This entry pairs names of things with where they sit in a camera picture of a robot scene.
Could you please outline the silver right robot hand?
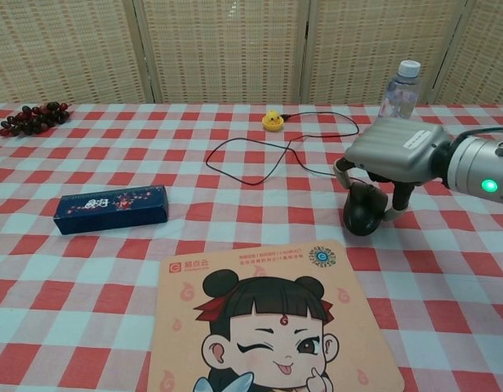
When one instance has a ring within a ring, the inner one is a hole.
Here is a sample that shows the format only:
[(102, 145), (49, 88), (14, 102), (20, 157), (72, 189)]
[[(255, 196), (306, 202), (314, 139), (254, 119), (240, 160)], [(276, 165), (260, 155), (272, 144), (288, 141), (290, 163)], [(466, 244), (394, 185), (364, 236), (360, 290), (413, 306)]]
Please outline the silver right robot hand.
[[(414, 189), (435, 178), (434, 153), (451, 141), (438, 124), (378, 118), (333, 164), (337, 180), (349, 191), (343, 209), (346, 227), (366, 235), (382, 221), (400, 217)], [(375, 182), (393, 184), (392, 200), (374, 185), (351, 180), (349, 170), (353, 168), (364, 170)]]

